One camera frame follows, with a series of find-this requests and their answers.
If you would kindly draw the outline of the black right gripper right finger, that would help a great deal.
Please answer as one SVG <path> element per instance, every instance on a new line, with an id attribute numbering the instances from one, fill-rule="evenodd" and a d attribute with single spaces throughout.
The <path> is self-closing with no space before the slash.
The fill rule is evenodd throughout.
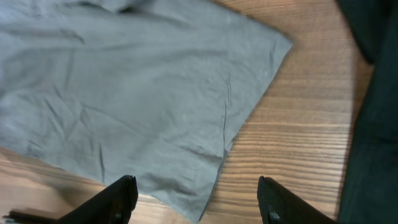
<path id="1" fill-rule="evenodd" d="M 263 224 L 336 224 L 270 177 L 260 176 L 257 200 Z"/>

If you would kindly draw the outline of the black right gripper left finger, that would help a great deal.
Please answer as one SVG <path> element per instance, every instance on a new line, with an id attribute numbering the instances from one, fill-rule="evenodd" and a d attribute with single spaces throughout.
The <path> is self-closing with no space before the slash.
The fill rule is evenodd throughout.
<path id="1" fill-rule="evenodd" d="M 128 224 L 139 193 L 136 178 L 124 175 L 59 219 L 11 210 L 3 216 L 14 224 Z"/>

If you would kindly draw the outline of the grey cotton shorts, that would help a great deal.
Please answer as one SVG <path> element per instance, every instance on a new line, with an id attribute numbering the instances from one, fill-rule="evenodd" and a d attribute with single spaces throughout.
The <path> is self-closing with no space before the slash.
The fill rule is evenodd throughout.
<path id="1" fill-rule="evenodd" d="M 211 1 L 2 1 L 1 146 L 197 223 L 291 47 Z"/>

